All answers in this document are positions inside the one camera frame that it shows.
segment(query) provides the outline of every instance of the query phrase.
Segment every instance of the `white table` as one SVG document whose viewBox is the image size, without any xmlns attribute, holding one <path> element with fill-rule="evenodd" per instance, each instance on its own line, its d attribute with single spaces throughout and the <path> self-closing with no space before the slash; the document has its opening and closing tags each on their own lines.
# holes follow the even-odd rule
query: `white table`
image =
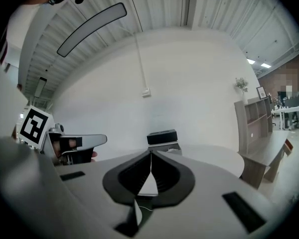
<svg viewBox="0 0 299 239">
<path fill-rule="evenodd" d="M 298 112 L 299 106 L 290 108 L 279 108 L 277 110 L 271 111 L 272 114 L 280 114 L 280 130 L 285 129 L 285 113 Z"/>
<path fill-rule="evenodd" d="M 179 146 L 181 147 L 181 150 L 173 150 L 168 153 L 174 153 L 175 155 L 182 154 L 184 157 L 218 166 L 234 174 L 238 178 L 244 171 L 244 159 L 241 155 L 231 149 L 214 145 L 186 145 L 181 143 Z M 156 182 L 152 173 L 149 174 L 139 195 L 158 195 Z"/>
</svg>

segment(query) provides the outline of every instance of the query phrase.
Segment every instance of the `wall outlet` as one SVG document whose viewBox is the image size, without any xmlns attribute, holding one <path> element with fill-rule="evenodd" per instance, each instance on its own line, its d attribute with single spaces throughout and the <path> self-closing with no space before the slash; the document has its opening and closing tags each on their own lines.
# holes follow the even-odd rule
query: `wall outlet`
<svg viewBox="0 0 299 239">
<path fill-rule="evenodd" d="M 145 88 L 142 92 L 142 97 L 150 97 L 150 88 Z"/>
</svg>

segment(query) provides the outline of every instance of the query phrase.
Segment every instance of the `black box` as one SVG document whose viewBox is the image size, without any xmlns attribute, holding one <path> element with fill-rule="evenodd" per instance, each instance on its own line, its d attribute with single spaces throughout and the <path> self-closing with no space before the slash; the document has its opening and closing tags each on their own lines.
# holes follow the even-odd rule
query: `black box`
<svg viewBox="0 0 299 239">
<path fill-rule="evenodd" d="M 177 141 L 177 133 L 174 129 L 150 133 L 147 137 L 149 144 L 160 144 L 171 141 Z"/>
</svg>

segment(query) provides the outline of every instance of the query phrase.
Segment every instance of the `potted plant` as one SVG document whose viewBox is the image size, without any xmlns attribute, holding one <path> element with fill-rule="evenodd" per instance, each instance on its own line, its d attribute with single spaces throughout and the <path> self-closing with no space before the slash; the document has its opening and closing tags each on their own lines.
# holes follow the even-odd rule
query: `potted plant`
<svg viewBox="0 0 299 239">
<path fill-rule="evenodd" d="M 248 82 L 244 78 L 236 78 L 235 87 L 239 88 L 243 93 L 243 102 L 247 104 L 247 98 L 245 96 L 245 92 L 248 92 Z"/>
</svg>

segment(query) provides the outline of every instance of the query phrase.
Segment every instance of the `picture frame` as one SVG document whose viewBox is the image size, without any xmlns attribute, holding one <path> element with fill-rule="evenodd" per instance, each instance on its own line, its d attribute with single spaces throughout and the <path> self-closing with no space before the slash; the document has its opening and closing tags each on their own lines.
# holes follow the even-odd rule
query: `picture frame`
<svg viewBox="0 0 299 239">
<path fill-rule="evenodd" d="M 260 86 L 260 87 L 257 87 L 256 89 L 257 89 L 258 96 L 259 96 L 260 100 L 267 98 L 267 93 L 266 93 L 264 87 Z"/>
</svg>

